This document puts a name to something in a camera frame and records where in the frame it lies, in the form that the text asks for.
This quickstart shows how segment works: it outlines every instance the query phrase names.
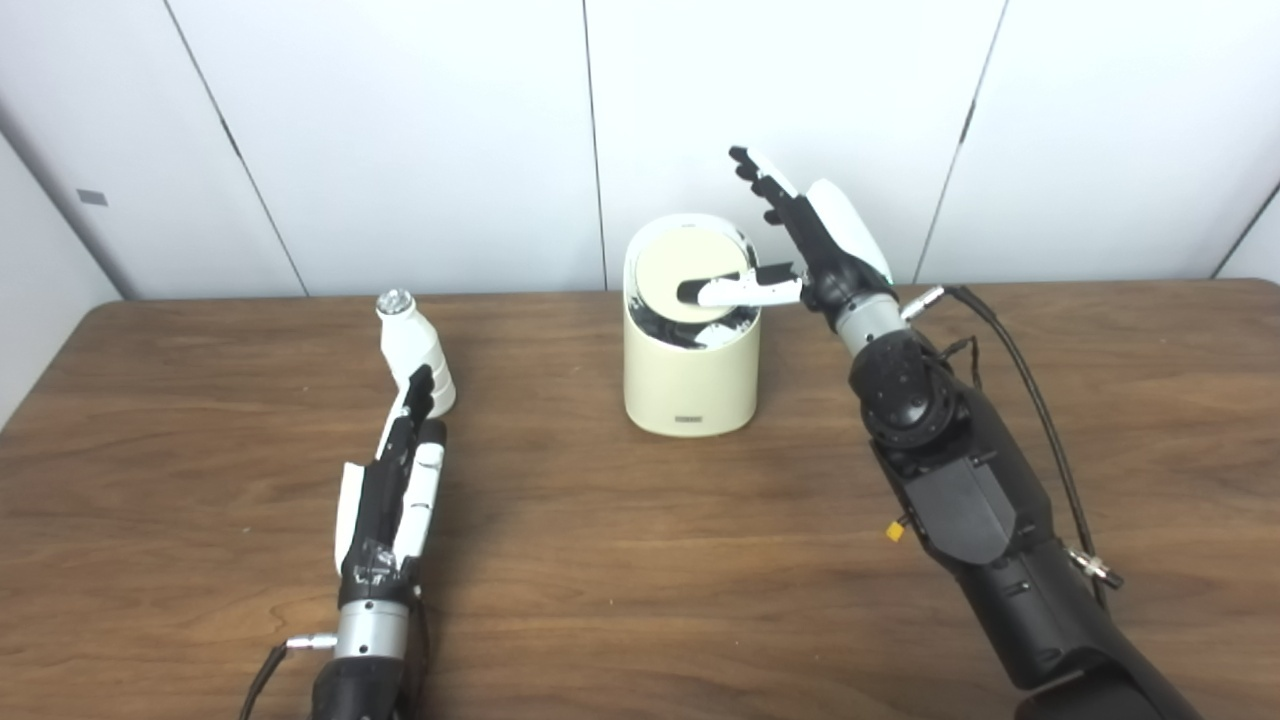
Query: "robotic hand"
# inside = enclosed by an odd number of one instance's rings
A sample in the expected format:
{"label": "robotic hand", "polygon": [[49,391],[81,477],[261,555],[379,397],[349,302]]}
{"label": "robotic hand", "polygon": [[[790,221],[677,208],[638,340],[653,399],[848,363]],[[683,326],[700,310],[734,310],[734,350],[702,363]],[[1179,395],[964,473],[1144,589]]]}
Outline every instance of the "robotic hand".
{"label": "robotic hand", "polygon": [[[957,379],[946,354],[909,324],[945,295],[991,323],[1024,372],[1069,480],[1039,392],[995,313],[965,287],[937,287],[900,309],[884,256],[832,183],[818,181],[800,195],[759,154],[733,147],[730,156],[772,205],[764,219],[787,229],[808,270],[772,266],[689,281],[678,296],[699,305],[799,300],[827,318],[854,357],[849,383],[905,511],[900,523],[955,577],[1014,685],[1052,685],[1020,703],[1016,717],[1198,720],[1106,614],[1101,582],[1120,580],[1092,556],[1083,516],[1087,552],[1055,533],[1048,496],[987,397]],[[1069,496],[1074,509],[1070,483]],[[1094,582],[1097,603],[1080,573]]]}
{"label": "robotic hand", "polygon": [[434,416],[454,388],[434,328],[403,291],[379,299],[383,354],[399,391],[369,465],[343,468],[334,559],[340,575],[337,633],[276,646],[250,687],[253,701],[288,650],[333,650],[311,692],[310,720],[412,720],[425,674],[426,619],[417,561],[444,462],[445,428]]}

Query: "wooden table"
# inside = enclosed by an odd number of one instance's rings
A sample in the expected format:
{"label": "wooden table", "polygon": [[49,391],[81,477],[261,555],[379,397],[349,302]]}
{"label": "wooden table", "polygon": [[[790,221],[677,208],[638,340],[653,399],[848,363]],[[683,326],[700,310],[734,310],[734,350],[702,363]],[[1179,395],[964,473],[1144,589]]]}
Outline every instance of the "wooden table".
{"label": "wooden table", "polygon": [[[980,292],[1129,579],[1119,624],[1206,717],[1280,715],[1280,288]],[[430,717],[1012,716],[952,580],[882,534],[899,507],[818,318],[769,310],[755,419],[681,441],[622,411],[617,295],[421,305],[460,387],[425,560]],[[979,323],[942,305],[920,327]],[[334,628],[340,464],[367,459],[393,393],[378,332],[370,299],[84,320],[0,434],[0,716],[230,719],[269,646]],[[291,656],[255,717],[303,717],[324,661]]]}

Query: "black cable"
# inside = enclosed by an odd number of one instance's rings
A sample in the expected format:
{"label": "black cable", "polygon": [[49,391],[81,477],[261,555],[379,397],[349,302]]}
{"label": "black cable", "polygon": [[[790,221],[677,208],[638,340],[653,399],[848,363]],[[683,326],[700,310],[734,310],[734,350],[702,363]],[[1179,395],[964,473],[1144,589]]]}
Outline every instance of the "black cable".
{"label": "black cable", "polygon": [[253,682],[248,685],[248,694],[244,696],[244,705],[241,707],[239,720],[248,720],[251,712],[253,712],[253,701],[257,696],[262,693],[262,688],[266,687],[266,682],[271,679],[271,673],[280,666],[280,661],[284,660],[284,653],[288,652],[288,646],[280,643],[271,648],[271,652],[266,653],[266,660],[262,662],[262,667],[257,671]]}
{"label": "black cable", "polygon": [[[947,295],[955,297],[973,310],[975,315],[986,320],[991,325],[991,329],[996,332],[1000,342],[1005,345],[1009,356],[1014,359],[1018,374],[1021,375],[1023,384],[1027,386],[1027,392],[1032,396],[1032,404],[1036,405],[1036,414],[1039,415],[1041,425],[1044,427],[1044,434],[1048,436],[1048,445],[1053,450],[1053,461],[1057,464],[1059,477],[1062,478],[1062,489],[1066,491],[1066,503],[1071,507],[1071,519],[1075,520],[1075,533],[1080,537],[1080,547],[1084,552],[1097,556],[1097,551],[1093,548],[1093,534],[1089,532],[1089,523],[1084,518],[1084,507],[1080,503],[1080,493],[1075,488],[1071,466],[1066,462],[1066,450],[1062,448],[1062,441],[1057,437],[1057,428],[1053,427],[1053,419],[1048,414],[1048,405],[1044,404],[1044,396],[1041,395],[1039,386],[1036,384],[1036,378],[1032,375],[1030,368],[1027,366],[1027,360],[1018,350],[1018,343],[1014,342],[1012,336],[1009,334],[1009,331],[1005,329],[1000,319],[996,318],[996,311],[974,295],[972,290],[965,286],[947,286],[945,290]],[[1093,597],[1097,598],[1098,606],[1106,612],[1106,588],[1102,585],[1101,579],[1091,578],[1091,580],[1093,584]]]}
{"label": "black cable", "polygon": [[978,336],[972,334],[966,338],[957,340],[948,345],[946,350],[938,352],[938,357],[942,360],[950,360],[952,355],[960,352],[965,347],[973,350],[973,357],[970,360],[970,373],[973,374],[973,387],[982,389],[982,374],[978,373]]}

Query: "cable connector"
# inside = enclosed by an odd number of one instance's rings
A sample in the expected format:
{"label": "cable connector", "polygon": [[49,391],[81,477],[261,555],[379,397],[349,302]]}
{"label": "cable connector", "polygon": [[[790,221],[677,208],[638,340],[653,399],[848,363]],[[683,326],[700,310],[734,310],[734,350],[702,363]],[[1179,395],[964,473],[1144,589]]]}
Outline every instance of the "cable connector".
{"label": "cable connector", "polygon": [[1070,546],[1062,546],[1066,550],[1068,557],[1075,564],[1075,568],[1084,574],[1087,578],[1097,578],[1107,584],[1108,588],[1117,591],[1124,587],[1124,578],[1119,573],[1107,568],[1101,557],[1094,557],[1087,552],[1080,552]]}
{"label": "cable connector", "polygon": [[333,650],[338,647],[338,635],[334,633],[293,635],[292,638],[284,641],[284,647],[289,650]]}
{"label": "cable connector", "polygon": [[915,300],[908,302],[902,306],[902,320],[910,323],[911,320],[919,318],[925,310],[933,307],[942,300],[942,296],[947,293],[947,288],[941,284],[936,284],[929,290],[924,291],[924,295],[916,297]]}

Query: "round lid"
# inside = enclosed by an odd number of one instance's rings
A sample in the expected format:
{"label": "round lid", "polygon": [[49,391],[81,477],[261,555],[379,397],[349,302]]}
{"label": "round lid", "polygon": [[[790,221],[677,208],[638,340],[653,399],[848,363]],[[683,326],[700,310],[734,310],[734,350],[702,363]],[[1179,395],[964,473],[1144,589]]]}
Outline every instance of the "round lid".
{"label": "round lid", "polygon": [[707,228],[673,228],[653,238],[636,258],[636,291],[654,313],[677,323],[710,323],[732,307],[699,307],[681,302],[676,288],[685,281],[746,270],[746,256],[731,238]]}

